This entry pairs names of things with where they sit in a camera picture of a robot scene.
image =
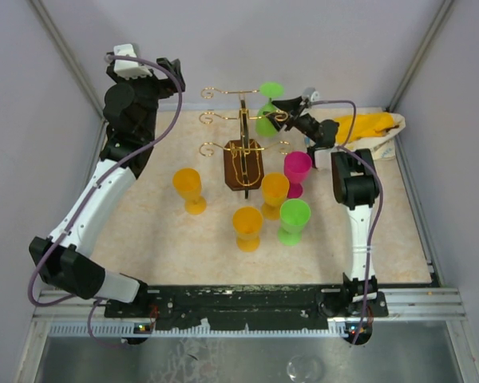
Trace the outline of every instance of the magenta cup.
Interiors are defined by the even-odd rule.
[[[289,153],[284,159],[284,175],[289,180],[287,198],[299,198],[303,194],[301,183],[309,176],[312,159],[305,152]]]

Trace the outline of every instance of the beige table surface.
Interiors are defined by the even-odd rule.
[[[380,109],[360,109],[361,113]],[[237,116],[237,112],[219,112]],[[341,116],[350,109],[316,109],[316,118]],[[159,113],[157,133],[173,113]],[[182,112],[173,131],[157,145],[139,180],[125,193],[109,217],[93,252],[93,260],[149,284],[264,284],[337,283],[350,252],[346,246],[346,217],[335,202],[331,173],[313,169],[303,184],[303,199],[312,210],[302,242],[285,247],[278,242],[279,222],[264,221],[257,251],[237,249],[232,215],[243,206],[260,208],[260,190],[245,200],[241,191],[224,183],[224,160],[198,153],[205,141],[225,145],[239,137],[238,121],[198,120],[200,112]],[[256,138],[255,122],[251,137]],[[303,136],[293,129],[276,140],[288,140],[294,150],[305,150]],[[259,138],[263,145],[274,139]],[[263,153],[264,172],[282,172],[283,155],[276,149]],[[379,282],[430,282],[430,275],[397,160],[376,161],[385,190],[382,217],[374,234],[374,269]],[[208,208],[189,215],[172,188],[180,168],[195,168],[201,176]]]

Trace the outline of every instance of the white wall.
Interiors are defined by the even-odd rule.
[[[28,252],[77,198],[100,121],[25,1],[0,1],[0,382],[13,380],[33,307]]]
[[[398,111],[445,281],[479,342],[479,0],[457,2]]]
[[[100,96],[112,84],[102,76],[104,52],[136,42],[144,58],[181,59],[186,108],[219,109],[236,107],[237,100],[221,97],[205,104],[203,87],[256,89],[265,81],[279,81],[287,97],[315,86],[329,99],[386,106],[440,1],[44,3]]]

